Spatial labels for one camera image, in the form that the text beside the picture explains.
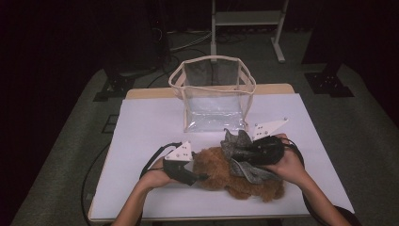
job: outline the forearm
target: forearm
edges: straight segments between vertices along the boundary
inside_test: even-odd
[[[326,223],[329,225],[350,225],[310,176],[299,183],[298,186],[308,199],[312,209]]]
[[[112,225],[136,225],[136,222],[143,211],[147,194],[151,190],[151,188],[137,184]]]

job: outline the dark floor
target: dark floor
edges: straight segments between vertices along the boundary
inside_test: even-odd
[[[392,120],[364,86],[361,77],[342,65],[338,76],[354,97],[331,98],[314,94],[304,73],[320,72],[324,65],[302,65],[311,32],[283,32],[280,39],[286,57],[279,64],[270,43],[271,33],[237,36],[235,44],[219,44],[220,55],[239,57],[257,83],[289,83],[299,93],[335,167],[356,215],[363,225],[395,225],[399,222],[399,132]],[[198,36],[172,34],[174,47]],[[166,65],[173,70],[179,60],[209,54],[202,44],[176,54]],[[145,88],[161,75],[159,71],[136,80]],[[112,134],[103,133],[108,117],[119,114],[122,98],[93,102],[106,81],[104,71],[93,74],[41,169],[35,184],[12,225],[87,225],[81,210],[88,211]],[[168,77],[152,87],[167,87]],[[166,222],[165,225],[266,225],[262,220]],[[283,225],[316,225],[311,218],[287,218]]]

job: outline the metal stand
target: metal stand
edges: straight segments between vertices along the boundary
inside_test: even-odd
[[[108,77],[103,89],[97,92],[94,102],[106,102],[108,98],[124,98],[126,93],[133,88],[137,78],[154,73],[157,68],[139,69],[129,64],[112,65],[104,64],[104,71]]]
[[[353,97],[352,91],[343,85],[337,72],[340,60],[331,60],[321,73],[305,73],[306,79],[315,94],[329,94],[331,97]]]
[[[281,10],[216,12],[215,0],[212,0],[211,55],[217,55],[215,40],[217,26],[276,24],[278,26],[276,36],[271,38],[271,41],[279,63],[284,63],[285,58],[279,47],[279,37],[284,24],[287,8],[288,0],[284,0]]]

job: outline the clear plastic bag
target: clear plastic bag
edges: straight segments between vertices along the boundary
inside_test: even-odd
[[[204,56],[184,61],[169,84],[184,101],[185,132],[247,130],[256,82],[239,58]]]

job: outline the teddy bear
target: teddy bear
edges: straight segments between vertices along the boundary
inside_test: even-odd
[[[199,186],[207,190],[226,189],[238,200],[257,196],[263,202],[270,202],[281,198],[284,195],[284,182],[276,174],[233,159],[235,154],[244,152],[237,149],[237,146],[251,143],[245,131],[239,131],[238,136],[227,131],[221,147],[211,147],[196,153],[193,172],[208,175],[208,179],[199,181]]]

